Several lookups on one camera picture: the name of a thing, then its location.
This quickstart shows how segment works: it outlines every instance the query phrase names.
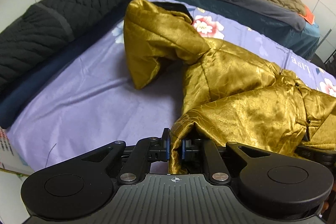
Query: gold quilted fabric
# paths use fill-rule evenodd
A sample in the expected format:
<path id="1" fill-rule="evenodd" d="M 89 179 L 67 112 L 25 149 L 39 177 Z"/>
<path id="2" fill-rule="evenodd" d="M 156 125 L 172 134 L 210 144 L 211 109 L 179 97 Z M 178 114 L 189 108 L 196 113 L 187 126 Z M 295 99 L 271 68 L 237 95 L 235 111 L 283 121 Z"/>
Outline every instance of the gold quilted fabric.
<path id="1" fill-rule="evenodd" d="M 133 0 L 124 41 L 137 89 L 174 60 L 185 63 L 182 116 L 171 128 L 171 174 L 185 172 L 177 149 L 194 129 L 216 145 L 236 141 L 284 155 L 300 144 L 336 149 L 336 98 L 248 50 L 201 37 L 184 13 Z M 310 141 L 302 142 L 306 132 Z"/>

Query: black knit blanket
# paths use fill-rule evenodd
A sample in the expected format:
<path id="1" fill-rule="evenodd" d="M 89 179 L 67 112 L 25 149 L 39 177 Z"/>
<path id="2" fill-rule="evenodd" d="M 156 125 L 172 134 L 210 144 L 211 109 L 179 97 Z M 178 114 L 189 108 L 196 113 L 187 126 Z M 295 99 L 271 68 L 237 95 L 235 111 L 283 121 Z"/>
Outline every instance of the black knit blanket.
<path id="1" fill-rule="evenodd" d="M 0 91 L 129 0 L 42 0 L 0 33 Z"/>

